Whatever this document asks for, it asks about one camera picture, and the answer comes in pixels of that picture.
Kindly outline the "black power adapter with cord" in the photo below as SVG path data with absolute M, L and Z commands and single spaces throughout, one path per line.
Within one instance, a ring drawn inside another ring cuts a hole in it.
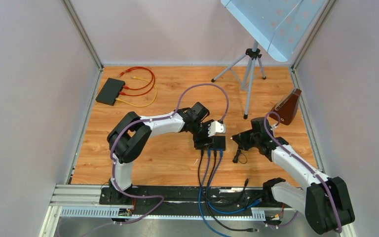
M 246 157 L 245 154 L 243 154 L 242 150 L 241 149 L 237 149 L 236 154 L 235 154 L 234 158 L 232 159 L 232 162 L 233 163 L 246 164 L 247 161 L 248 161 L 247 157 Z

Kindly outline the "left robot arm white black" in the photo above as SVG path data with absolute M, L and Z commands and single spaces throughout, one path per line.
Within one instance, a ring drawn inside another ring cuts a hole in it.
M 107 136 L 110 158 L 113 162 L 109 190 L 120 204 L 131 199 L 131 173 L 133 162 L 139 157 L 147 141 L 167 133 L 189 132 L 194 146 L 204 149 L 214 143 L 215 133 L 210 130 L 215 120 L 207 120 L 209 110 L 201 103 L 191 108 L 177 109 L 159 116 L 139 116 L 129 112 Z

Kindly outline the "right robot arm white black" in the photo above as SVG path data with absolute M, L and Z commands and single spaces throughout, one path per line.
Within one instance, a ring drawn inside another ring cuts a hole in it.
M 264 117 L 251 120 L 251 129 L 233 135 L 239 149 L 258 149 L 269 161 L 283 168 L 299 184 L 295 187 L 283 178 L 263 184 L 263 202 L 275 206 L 289 205 L 303 214 L 310 227 L 319 235 L 340 232 L 355 221 L 346 182 L 339 176 L 330 177 L 302 158 L 282 137 L 275 137 L 273 127 Z

